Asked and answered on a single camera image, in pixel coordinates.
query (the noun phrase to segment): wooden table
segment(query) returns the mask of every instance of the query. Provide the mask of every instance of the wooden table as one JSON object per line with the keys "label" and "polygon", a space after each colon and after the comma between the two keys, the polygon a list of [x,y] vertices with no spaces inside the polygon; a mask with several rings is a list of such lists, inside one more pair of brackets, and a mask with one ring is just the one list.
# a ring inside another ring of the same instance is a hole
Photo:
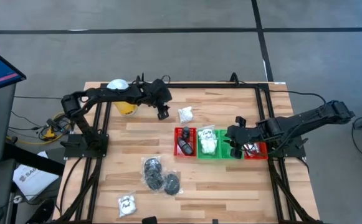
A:
{"label": "wooden table", "polygon": [[[99,87],[100,82],[87,82],[85,89]],[[286,90],[286,85],[269,83],[271,90]],[[142,218],[156,216],[159,223],[277,223],[274,196],[267,161],[215,160],[177,158],[173,156],[174,128],[179,126],[178,109],[193,107],[194,120],[189,127],[215,124],[226,129],[236,116],[247,119],[247,126],[259,120],[255,92],[250,88],[170,88],[169,118],[159,121],[157,110],[142,105],[130,118],[122,117],[112,106],[108,125],[110,144],[100,173],[93,216],[94,223],[139,223]],[[290,116],[293,109],[288,93],[271,93],[276,116]],[[265,117],[268,118],[262,93]],[[100,125],[105,105],[102,106]],[[92,125],[95,108],[86,115]],[[180,175],[183,193],[166,197],[154,194],[141,182],[141,158],[161,156],[167,170]],[[66,162],[65,180],[76,159]],[[319,218],[307,168],[296,159],[286,159],[290,189],[302,207],[313,218]],[[69,180],[64,197],[64,210],[80,190],[85,159]],[[117,197],[135,191],[137,212],[118,217]],[[287,207],[281,193],[283,213]],[[87,216],[89,195],[84,201],[82,218]]]}

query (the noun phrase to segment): red container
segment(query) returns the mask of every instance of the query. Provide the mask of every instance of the red container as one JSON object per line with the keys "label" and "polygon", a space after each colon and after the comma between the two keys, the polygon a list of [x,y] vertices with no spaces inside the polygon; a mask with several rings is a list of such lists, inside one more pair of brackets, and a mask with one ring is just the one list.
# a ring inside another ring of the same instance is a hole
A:
{"label": "red container", "polygon": [[249,156],[247,153],[244,153],[244,159],[268,159],[266,143],[258,142],[257,145],[260,149],[261,154],[251,154],[251,156]]}
{"label": "red container", "polygon": [[196,143],[198,141],[196,136],[196,128],[189,128],[190,129],[190,137],[186,141],[193,149],[193,154],[191,156],[187,156],[183,154],[181,148],[178,146],[178,137],[182,137],[182,129],[180,127],[175,128],[174,132],[174,156],[178,157],[196,157]]}

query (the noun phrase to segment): concrete floor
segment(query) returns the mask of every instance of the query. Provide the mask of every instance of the concrete floor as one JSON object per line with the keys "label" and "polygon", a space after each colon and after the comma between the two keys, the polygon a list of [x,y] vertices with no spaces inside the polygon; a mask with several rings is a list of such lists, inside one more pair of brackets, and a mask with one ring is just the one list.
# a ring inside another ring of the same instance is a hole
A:
{"label": "concrete floor", "polygon": [[[362,27],[362,1],[257,2],[264,28]],[[0,30],[155,27],[255,27],[255,20],[248,0],[0,0]],[[344,101],[362,116],[362,32],[265,33],[265,39],[274,81],[287,82],[289,90]],[[266,80],[254,32],[0,35],[0,54],[27,75],[16,88],[22,96],[60,97],[81,90],[87,81],[133,80],[142,72],[149,80],[163,75],[224,80],[232,72],[245,81]],[[296,113],[320,105],[310,96],[291,99]],[[40,124],[60,110],[57,100],[15,99],[13,106]],[[11,126],[29,127],[16,117]],[[355,136],[362,149],[362,131]],[[321,219],[362,223],[362,155],[353,146],[351,124],[326,126],[306,137]],[[57,144],[24,148],[53,149],[50,155],[62,158]],[[24,223],[33,209],[22,205],[17,223]]]}

